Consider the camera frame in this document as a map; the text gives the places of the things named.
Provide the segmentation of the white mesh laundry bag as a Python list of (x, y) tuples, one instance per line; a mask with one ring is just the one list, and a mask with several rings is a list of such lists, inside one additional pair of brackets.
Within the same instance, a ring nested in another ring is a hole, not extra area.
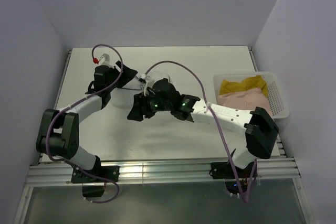
[[(155, 82), (167, 78), (171, 82), (170, 76), (161, 71), (150, 71), (148, 74)], [(146, 85), (139, 81), (140, 74), (135, 76), (135, 78), (126, 84), (123, 88), (116, 88), (111, 92), (110, 103), (118, 109), (130, 109), (133, 106), (133, 96), (135, 94), (147, 92), (147, 88), (153, 87), (152, 85)]]

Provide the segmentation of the pink bra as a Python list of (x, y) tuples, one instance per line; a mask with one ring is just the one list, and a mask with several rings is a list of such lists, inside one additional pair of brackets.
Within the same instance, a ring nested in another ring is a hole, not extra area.
[(260, 88), (219, 95), (217, 97), (217, 104), (232, 109), (251, 111), (256, 107), (260, 107), (273, 116), (268, 98), (262, 93)]

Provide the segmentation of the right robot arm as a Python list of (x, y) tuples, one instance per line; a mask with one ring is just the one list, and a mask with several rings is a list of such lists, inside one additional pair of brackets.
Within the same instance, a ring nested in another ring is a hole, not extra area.
[(245, 145), (231, 153), (227, 164), (228, 173), (240, 176), (255, 159), (269, 159), (274, 148), (279, 128), (263, 108), (254, 110), (233, 109), (189, 95), (179, 93), (166, 78), (133, 97), (133, 107), (127, 119), (141, 122), (158, 112), (170, 112), (181, 121), (208, 123), (241, 134)]

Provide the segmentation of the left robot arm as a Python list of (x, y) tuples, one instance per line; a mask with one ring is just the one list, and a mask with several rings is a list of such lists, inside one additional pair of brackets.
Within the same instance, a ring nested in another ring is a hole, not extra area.
[(95, 67), (93, 81), (81, 100), (63, 109), (46, 109), (36, 141), (36, 150), (53, 161), (64, 161), (91, 182), (103, 179), (101, 160), (79, 145), (79, 125), (90, 115), (104, 109), (114, 89), (121, 89), (138, 72), (121, 61), (115, 66), (102, 63)]

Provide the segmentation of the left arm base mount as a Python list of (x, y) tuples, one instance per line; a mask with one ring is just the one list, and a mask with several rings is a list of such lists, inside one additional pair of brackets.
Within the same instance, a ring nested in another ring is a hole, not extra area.
[(72, 184), (82, 185), (82, 195), (85, 200), (92, 200), (95, 203), (103, 203), (108, 200), (99, 201), (105, 193), (108, 183), (112, 183), (116, 187), (116, 192), (110, 201), (116, 199), (120, 192), (120, 187), (117, 184), (120, 174), (120, 166), (101, 166), (97, 171), (81, 171), (73, 169), (71, 176)]

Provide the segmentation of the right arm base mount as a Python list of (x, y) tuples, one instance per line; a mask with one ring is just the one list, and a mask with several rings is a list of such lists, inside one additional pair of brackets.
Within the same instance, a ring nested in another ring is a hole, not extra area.
[[(247, 191), (250, 185), (250, 176), (252, 170), (254, 170), (254, 174), (252, 175), (251, 179), (254, 182), (258, 175), (256, 162), (249, 163), (248, 166), (244, 169), (236, 167), (239, 182), (244, 193)], [(225, 182), (226, 189), (235, 195), (239, 193), (238, 183), (235, 179), (235, 175), (229, 161), (211, 163), (209, 175), (212, 177), (212, 179), (229, 179), (229, 182)]]

